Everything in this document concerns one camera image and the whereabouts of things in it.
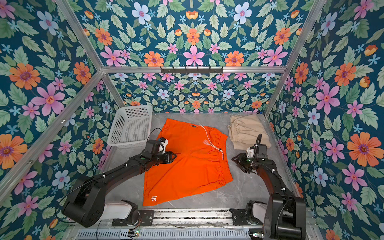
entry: laundry basket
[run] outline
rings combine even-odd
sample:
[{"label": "laundry basket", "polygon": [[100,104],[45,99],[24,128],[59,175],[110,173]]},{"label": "laundry basket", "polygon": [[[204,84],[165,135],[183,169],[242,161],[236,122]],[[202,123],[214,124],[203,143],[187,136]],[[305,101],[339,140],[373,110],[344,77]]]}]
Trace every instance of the laundry basket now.
[{"label": "laundry basket", "polygon": [[145,145],[151,130],[152,106],[119,108],[113,119],[107,144],[117,147]]}]

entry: gray marble floor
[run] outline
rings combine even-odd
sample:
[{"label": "gray marble floor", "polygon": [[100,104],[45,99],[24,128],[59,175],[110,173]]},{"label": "gray marble floor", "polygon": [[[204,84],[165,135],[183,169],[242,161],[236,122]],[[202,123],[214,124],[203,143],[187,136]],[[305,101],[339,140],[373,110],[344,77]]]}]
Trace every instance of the gray marble floor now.
[{"label": "gray marble floor", "polygon": [[[193,124],[202,124],[204,126],[215,127],[228,136],[227,126],[230,123],[231,114],[153,114],[151,128],[162,128],[167,118],[178,121],[190,122]],[[265,127],[269,127],[267,121],[261,114],[255,114],[255,118],[259,118]],[[278,147],[272,142],[272,147],[267,150],[269,159],[276,162],[278,172],[287,182],[287,173],[285,171],[285,162],[279,160]],[[256,174],[243,173],[233,162],[232,157],[236,156],[241,150],[234,150],[233,144],[228,137],[227,158],[229,168],[233,177],[233,181],[227,185],[214,191],[206,192],[199,195],[184,197],[178,200],[165,202],[151,207],[143,207],[143,189],[144,174],[131,178],[113,189],[106,196],[106,202],[120,201],[126,199],[136,203],[139,209],[142,208],[244,208],[249,200],[258,200],[267,202],[269,195],[263,180]],[[122,148],[118,149],[113,159],[110,159],[108,168],[114,167],[126,162],[129,156],[134,156],[142,151],[143,147]]]}]

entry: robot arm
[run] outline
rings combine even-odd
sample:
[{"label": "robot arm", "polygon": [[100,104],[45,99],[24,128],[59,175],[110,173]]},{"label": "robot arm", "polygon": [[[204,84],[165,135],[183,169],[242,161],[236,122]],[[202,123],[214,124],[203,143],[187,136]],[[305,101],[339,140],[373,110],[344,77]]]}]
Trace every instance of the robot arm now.
[{"label": "robot arm", "polygon": [[[241,153],[232,158],[237,166],[245,173],[253,170],[263,179],[270,194],[267,206],[257,206],[265,210],[263,239],[305,239],[305,202],[286,187],[277,172],[276,164],[268,159],[267,147],[261,142],[261,134],[256,144],[247,149],[247,154]],[[288,211],[291,215],[282,215],[282,211]]]},{"label": "robot arm", "polygon": [[[104,212],[104,201],[108,192],[129,178],[148,171],[152,166],[173,162],[176,155],[165,151],[167,142],[165,138],[149,140],[140,154],[130,157],[119,167],[93,177],[81,176],[74,184],[74,191],[68,194],[62,213],[84,227],[95,224]],[[131,209],[129,204],[116,207],[129,211]]]}]

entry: folded beige pants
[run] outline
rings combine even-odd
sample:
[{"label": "folded beige pants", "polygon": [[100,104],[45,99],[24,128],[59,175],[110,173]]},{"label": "folded beige pants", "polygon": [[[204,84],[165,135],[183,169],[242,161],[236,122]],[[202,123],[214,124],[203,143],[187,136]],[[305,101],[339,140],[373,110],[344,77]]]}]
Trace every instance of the folded beige pants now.
[{"label": "folded beige pants", "polygon": [[228,130],[234,149],[246,150],[248,147],[252,147],[259,134],[263,135],[262,144],[265,144],[267,147],[272,146],[263,124],[260,122],[258,116],[254,114],[231,116],[231,124],[228,125]]}]

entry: white drawstring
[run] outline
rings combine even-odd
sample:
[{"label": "white drawstring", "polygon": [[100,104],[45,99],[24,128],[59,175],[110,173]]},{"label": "white drawstring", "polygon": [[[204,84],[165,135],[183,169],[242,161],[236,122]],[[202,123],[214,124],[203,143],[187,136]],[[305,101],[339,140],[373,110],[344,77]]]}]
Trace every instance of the white drawstring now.
[{"label": "white drawstring", "polygon": [[207,138],[208,138],[208,141],[207,140],[204,140],[203,141],[203,143],[205,144],[205,145],[209,145],[209,146],[212,146],[213,148],[215,148],[215,149],[217,149],[219,152],[221,152],[221,155],[222,155],[222,160],[224,161],[224,153],[223,153],[223,150],[220,148],[217,148],[215,145],[213,145],[212,143],[211,143],[211,140],[209,140],[209,137],[208,137],[208,133],[207,133],[207,130],[205,129],[205,127],[203,126],[203,125],[198,125],[198,126],[200,126],[200,127],[202,127],[203,129],[204,129],[204,131],[205,131],[205,134],[207,135]]}]

